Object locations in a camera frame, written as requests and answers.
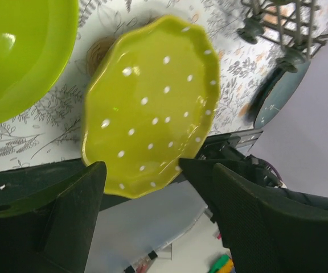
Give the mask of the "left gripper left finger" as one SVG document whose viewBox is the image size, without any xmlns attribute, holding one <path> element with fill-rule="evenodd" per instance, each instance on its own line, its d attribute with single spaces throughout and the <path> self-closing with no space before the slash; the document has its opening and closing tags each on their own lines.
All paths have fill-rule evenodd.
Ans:
<svg viewBox="0 0 328 273">
<path fill-rule="evenodd" d="M 104 162 L 0 172 L 0 272 L 84 272 L 105 180 Z"/>
</svg>

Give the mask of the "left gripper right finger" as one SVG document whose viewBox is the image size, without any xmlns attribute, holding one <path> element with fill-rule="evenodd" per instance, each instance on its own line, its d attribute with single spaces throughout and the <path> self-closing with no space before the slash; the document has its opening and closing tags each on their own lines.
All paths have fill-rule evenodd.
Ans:
<svg viewBox="0 0 328 273">
<path fill-rule="evenodd" d="M 256 184 L 231 160 L 179 160 L 236 272 L 328 272 L 328 197 Z"/>
</svg>

